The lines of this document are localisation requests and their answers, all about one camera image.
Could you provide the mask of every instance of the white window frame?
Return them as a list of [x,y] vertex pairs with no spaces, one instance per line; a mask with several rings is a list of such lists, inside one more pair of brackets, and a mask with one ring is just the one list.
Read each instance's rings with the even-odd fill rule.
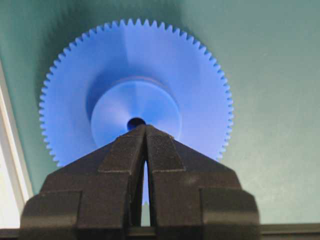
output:
[[33,196],[24,152],[0,60],[0,228],[18,228]]

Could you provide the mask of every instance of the green wall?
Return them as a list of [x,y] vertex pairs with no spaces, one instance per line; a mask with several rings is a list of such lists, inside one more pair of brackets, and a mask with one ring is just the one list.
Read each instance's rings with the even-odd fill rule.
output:
[[217,57],[234,101],[222,163],[256,196],[262,223],[320,222],[320,1],[2,0],[0,58],[33,190],[57,169],[43,143],[45,74],[69,42],[122,18],[164,21]]

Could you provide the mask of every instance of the blue gear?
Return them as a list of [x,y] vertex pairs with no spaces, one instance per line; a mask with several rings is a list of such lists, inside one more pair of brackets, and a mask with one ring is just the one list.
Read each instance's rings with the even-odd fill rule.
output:
[[58,166],[112,142],[133,118],[215,160],[228,144],[227,79],[199,41],[171,25],[98,26],[70,43],[46,77],[40,121]]

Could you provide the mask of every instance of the gear teeth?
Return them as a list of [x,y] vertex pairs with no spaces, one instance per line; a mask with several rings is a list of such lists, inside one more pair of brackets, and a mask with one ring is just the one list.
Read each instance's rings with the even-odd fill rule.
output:
[[148,27],[150,26],[150,23],[149,23],[148,19],[144,20],[143,26],[148,26]]
[[229,142],[228,142],[228,140],[225,139],[225,140],[224,140],[224,143],[223,143],[223,146],[224,146],[224,147],[227,147],[228,145],[229,145]]
[[104,31],[104,27],[101,26],[101,25],[99,25],[99,26],[97,26],[97,27],[95,28],[95,30],[96,30],[97,33],[102,33],[102,32]]
[[44,80],[44,81],[43,81],[43,84],[44,84],[46,87],[48,87],[48,86],[50,85],[50,81],[49,81],[49,80]]
[[39,107],[44,109],[45,108],[45,103],[43,101],[39,102]]
[[92,36],[94,36],[94,35],[96,35],[97,34],[97,32],[96,32],[96,30],[94,29],[94,28],[91,28],[90,30],[89,30],[89,36],[90,37],[92,37]]
[[227,100],[228,100],[228,104],[229,104],[229,105],[232,105],[232,104],[234,103],[234,101],[232,100],[231,97],[228,97]]
[[217,73],[220,75],[220,78],[222,78],[225,75],[225,72],[222,71],[221,69],[219,69]]
[[83,42],[83,39],[81,37],[76,37],[74,41],[77,45],[79,45]]
[[104,30],[110,30],[112,28],[112,25],[110,23],[105,23],[103,25]]
[[158,23],[156,20],[153,20],[152,24],[151,24],[151,27],[153,28],[157,28],[158,27]]
[[44,115],[45,115],[45,111],[44,111],[44,109],[39,109],[39,111],[38,111],[38,112],[39,112],[39,114],[40,114],[40,115],[42,115],[42,116],[44,116]]
[[138,19],[136,20],[135,25],[136,25],[136,26],[140,26],[140,27],[142,26],[142,23],[141,23],[140,18],[138,18]]
[[71,49],[69,47],[65,47],[63,49],[63,52],[64,52],[65,56],[67,56],[71,52]]
[[182,31],[182,32],[180,32],[180,36],[181,36],[181,38],[183,38],[184,40],[187,40],[188,33],[186,33],[185,31]]
[[229,133],[226,133],[226,135],[225,135],[225,139],[227,139],[227,140],[230,140],[230,135],[229,135]]
[[226,132],[227,133],[231,133],[232,132],[232,128],[230,126],[228,126]]
[[228,84],[224,84],[223,85],[225,88],[225,93],[227,94],[228,92],[230,92],[230,86]]
[[43,88],[41,88],[41,92],[43,92],[44,94],[47,94],[48,88],[46,86],[44,86]]
[[173,33],[174,27],[172,25],[169,25],[166,29],[169,33]]
[[186,37],[186,40],[189,42],[189,43],[194,43],[194,41],[195,41],[195,38],[194,38],[194,36],[192,36],[192,35],[188,35],[187,37]]
[[199,51],[201,53],[205,54],[206,50],[207,50],[207,48],[204,45],[201,44],[200,47],[199,47]]
[[168,31],[168,28],[169,28],[169,24],[164,23],[164,30],[169,33],[170,31]]
[[214,57],[211,57],[211,58],[210,58],[210,61],[211,61],[211,62],[213,63],[213,65],[214,65],[214,64],[216,64],[217,59],[216,59],[216,58],[214,58]]
[[212,57],[212,53],[209,52],[209,51],[205,51],[204,55],[205,55],[208,59],[211,59],[211,57]]
[[128,20],[128,26],[133,26],[134,25],[134,22],[132,21],[132,19],[130,18],[129,20]]
[[228,100],[229,100],[229,98],[231,98],[231,96],[232,96],[232,94],[231,94],[231,92],[230,92],[229,90],[225,91],[225,94],[226,94]]
[[216,69],[216,71],[219,71],[221,69],[221,66],[217,63],[215,63],[213,67]]
[[172,33],[178,37],[180,37],[180,28],[174,27]]
[[49,70],[50,70],[51,73],[53,73],[53,72],[57,71],[57,67],[56,66],[51,66],[51,67],[49,67]]
[[161,22],[160,26],[159,26],[159,29],[161,30],[166,30],[166,26],[165,26],[165,23],[164,22]]
[[66,57],[65,53],[60,53],[58,55],[58,58],[59,58],[60,61],[62,61],[65,57]]
[[223,86],[225,87],[225,86],[229,86],[228,85],[228,79],[225,77],[225,76],[222,76],[221,77],[221,80],[222,80],[222,83],[223,83]]
[[70,42],[69,43],[69,48],[72,50],[72,49],[75,49],[77,47],[77,44],[75,42]]
[[53,61],[53,66],[57,69],[58,66],[60,65],[61,61],[59,59],[56,59]]
[[89,33],[87,33],[87,32],[84,32],[84,33],[82,33],[82,35],[81,35],[82,41],[88,39],[89,37],[90,37],[90,35],[89,35]]
[[56,166],[57,166],[58,168],[64,166],[62,163],[59,162],[59,160],[58,160],[55,156],[53,157],[53,161],[56,162]]
[[197,49],[199,49],[200,46],[201,46],[201,42],[199,42],[198,40],[196,40],[193,45],[194,45]]
[[121,19],[119,23],[119,27],[125,27],[125,26],[126,26],[125,20]]
[[[52,80],[53,77],[54,77],[54,75],[53,75],[52,73],[47,73],[47,74],[45,75],[45,77],[46,77],[47,79],[49,79],[49,80]],[[45,85],[46,87],[49,85],[49,81],[48,81],[48,80],[45,80],[43,83],[44,83],[44,85]]]

